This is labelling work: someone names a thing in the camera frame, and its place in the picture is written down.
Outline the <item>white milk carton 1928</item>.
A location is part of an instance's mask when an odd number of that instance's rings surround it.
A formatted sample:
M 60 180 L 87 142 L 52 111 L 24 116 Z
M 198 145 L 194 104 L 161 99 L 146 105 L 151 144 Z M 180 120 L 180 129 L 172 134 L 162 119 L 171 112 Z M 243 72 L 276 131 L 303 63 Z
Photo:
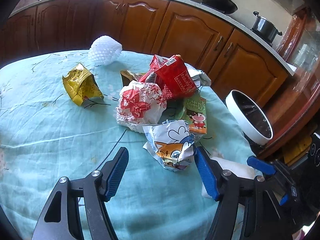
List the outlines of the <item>white milk carton 1928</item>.
M 236 163 L 219 157 L 211 157 L 210 159 L 213 159 L 219 163 L 221 166 L 221 172 L 223 170 L 229 170 L 237 177 L 245 179 L 254 179 L 256 176 L 254 168 L 251 168 L 248 165 Z M 206 198 L 212 198 L 207 194 L 204 185 L 202 186 L 202 196 Z

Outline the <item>wooden lower kitchen cabinets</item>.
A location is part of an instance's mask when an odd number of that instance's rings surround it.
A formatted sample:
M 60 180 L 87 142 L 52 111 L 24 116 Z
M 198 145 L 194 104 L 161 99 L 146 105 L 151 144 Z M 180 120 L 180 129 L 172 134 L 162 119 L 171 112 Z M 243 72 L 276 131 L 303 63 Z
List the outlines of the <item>wooden lower kitchen cabinets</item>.
M 48 0 L 14 13 L 1 27 L 1 65 L 88 49 L 108 35 L 124 50 L 170 57 L 203 70 L 224 98 L 237 89 L 265 105 L 293 75 L 257 35 L 230 17 L 174 0 Z

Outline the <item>wooden glass door frame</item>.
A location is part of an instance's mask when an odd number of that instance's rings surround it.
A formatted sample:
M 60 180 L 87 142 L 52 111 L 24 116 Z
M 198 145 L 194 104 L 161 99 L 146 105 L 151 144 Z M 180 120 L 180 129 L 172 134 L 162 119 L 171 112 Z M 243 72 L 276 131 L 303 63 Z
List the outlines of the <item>wooden glass door frame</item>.
M 295 71 L 263 107 L 273 139 L 258 153 L 262 159 L 272 158 L 319 111 L 319 20 L 310 8 L 294 14 L 276 51 Z

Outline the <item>floral teal tablecloth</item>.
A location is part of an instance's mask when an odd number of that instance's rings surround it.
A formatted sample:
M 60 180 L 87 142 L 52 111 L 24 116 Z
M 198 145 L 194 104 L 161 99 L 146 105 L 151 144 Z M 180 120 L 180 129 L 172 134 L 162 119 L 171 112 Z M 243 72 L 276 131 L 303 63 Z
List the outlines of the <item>floral teal tablecloth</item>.
M 172 172 L 143 146 L 145 135 L 116 122 L 121 70 L 149 69 L 151 55 L 124 51 L 94 66 L 84 50 L 31 57 L 1 69 L 1 206 L 23 239 L 60 177 L 83 178 L 129 150 L 117 194 L 106 204 L 119 239 L 205 239 L 217 203 L 201 194 L 195 165 Z M 104 98 L 77 106 L 62 77 L 77 64 L 93 75 Z

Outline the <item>red snack bag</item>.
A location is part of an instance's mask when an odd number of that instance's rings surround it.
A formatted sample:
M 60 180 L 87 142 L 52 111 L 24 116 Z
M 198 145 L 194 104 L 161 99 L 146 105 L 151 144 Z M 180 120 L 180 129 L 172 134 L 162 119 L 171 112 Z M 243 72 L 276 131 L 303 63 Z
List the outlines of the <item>red snack bag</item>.
M 149 71 L 139 82 L 156 83 L 165 100 L 187 98 L 197 90 L 180 55 L 170 58 L 153 55 Z

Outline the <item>black stock pot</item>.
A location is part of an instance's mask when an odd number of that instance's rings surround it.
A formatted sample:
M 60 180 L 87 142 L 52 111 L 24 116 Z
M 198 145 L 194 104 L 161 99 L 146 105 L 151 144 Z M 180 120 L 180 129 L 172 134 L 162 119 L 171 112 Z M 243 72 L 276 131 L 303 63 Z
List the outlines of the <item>black stock pot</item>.
M 256 17 L 256 20 L 251 31 L 272 46 L 275 37 L 277 35 L 282 36 L 283 33 L 279 31 L 272 22 L 260 16 L 258 11 L 254 11 L 253 15 Z

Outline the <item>black wok pan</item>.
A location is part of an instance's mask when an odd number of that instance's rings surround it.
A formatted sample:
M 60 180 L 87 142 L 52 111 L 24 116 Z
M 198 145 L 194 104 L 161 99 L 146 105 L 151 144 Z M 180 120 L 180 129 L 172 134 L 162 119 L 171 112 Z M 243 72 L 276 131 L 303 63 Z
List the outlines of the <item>black wok pan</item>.
M 202 0 L 202 3 L 226 15 L 233 14 L 238 10 L 232 0 Z

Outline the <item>yellow snack wrapper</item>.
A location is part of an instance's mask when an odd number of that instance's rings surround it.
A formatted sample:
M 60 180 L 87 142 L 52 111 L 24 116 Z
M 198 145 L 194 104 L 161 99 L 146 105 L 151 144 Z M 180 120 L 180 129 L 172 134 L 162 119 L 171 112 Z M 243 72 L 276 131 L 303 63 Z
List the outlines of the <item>yellow snack wrapper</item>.
M 62 77 L 62 83 L 68 96 L 77 106 L 91 98 L 104 98 L 94 75 L 81 63 Z

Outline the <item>green milk drink carton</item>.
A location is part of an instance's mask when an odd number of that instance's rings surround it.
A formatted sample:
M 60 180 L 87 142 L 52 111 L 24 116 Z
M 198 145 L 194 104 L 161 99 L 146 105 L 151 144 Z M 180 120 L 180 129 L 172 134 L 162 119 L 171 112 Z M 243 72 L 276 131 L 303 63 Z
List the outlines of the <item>green milk drink carton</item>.
M 184 120 L 195 141 L 199 141 L 207 134 L 206 99 L 196 92 L 189 98 L 179 100 L 174 118 Z

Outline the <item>cartoon fox wrapper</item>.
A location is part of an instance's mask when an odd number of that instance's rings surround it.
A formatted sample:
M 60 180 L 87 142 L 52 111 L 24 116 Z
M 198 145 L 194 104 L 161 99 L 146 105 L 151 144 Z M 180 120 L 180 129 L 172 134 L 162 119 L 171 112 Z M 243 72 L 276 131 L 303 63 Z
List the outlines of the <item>cartoon fox wrapper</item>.
M 182 171 L 193 162 L 195 139 L 185 121 L 172 120 L 161 125 L 144 126 L 143 131 L 147 139 L 143 148 L 163 168 Z

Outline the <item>grey wrapper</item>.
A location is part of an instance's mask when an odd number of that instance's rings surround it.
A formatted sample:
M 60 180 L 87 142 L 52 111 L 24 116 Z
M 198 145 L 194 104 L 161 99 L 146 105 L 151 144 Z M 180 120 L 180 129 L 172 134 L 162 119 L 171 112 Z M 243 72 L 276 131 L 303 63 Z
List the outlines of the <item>grey wrapper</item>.
M 203 86 L 209 86 L 209 87 L 211 86 L 212 81 L 204 71 L 200 69 L 196 69 L 187 63 L 185 65 L 191 79 L 193 80 L 197 88 L 203 87 Z

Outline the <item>green snack wrapper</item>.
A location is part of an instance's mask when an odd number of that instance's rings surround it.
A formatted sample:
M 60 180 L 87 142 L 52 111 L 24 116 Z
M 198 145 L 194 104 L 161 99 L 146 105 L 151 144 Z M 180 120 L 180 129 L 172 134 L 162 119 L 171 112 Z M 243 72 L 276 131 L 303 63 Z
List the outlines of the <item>green snack wrapper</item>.
M 131 81 L 139 81 L 144 73 L 134 73 L 130 70 L 120 71 L 123 86 L 128 86 Z

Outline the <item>red white wrapper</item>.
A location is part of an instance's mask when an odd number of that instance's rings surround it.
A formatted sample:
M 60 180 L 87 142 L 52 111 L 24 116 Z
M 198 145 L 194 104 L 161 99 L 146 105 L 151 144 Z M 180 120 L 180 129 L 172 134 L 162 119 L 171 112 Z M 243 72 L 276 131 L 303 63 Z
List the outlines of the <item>red white wrapper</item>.
M 143 133 L 143 127 L 158 124 L 167 108 L 159 85 L 131 81 L 121 89 L 116 107 L 117 124 Z

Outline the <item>white foam fruit net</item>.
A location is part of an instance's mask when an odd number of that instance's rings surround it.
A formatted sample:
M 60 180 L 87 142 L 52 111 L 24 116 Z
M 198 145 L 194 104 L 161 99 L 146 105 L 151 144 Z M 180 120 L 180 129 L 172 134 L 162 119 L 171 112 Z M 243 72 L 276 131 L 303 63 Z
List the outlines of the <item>white foam fruit net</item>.
M 116 61 L 122 52 L 122 44 L 112 37 L 103 35 L 93 41 L 88 59 L 95 65 L 108 65 Z

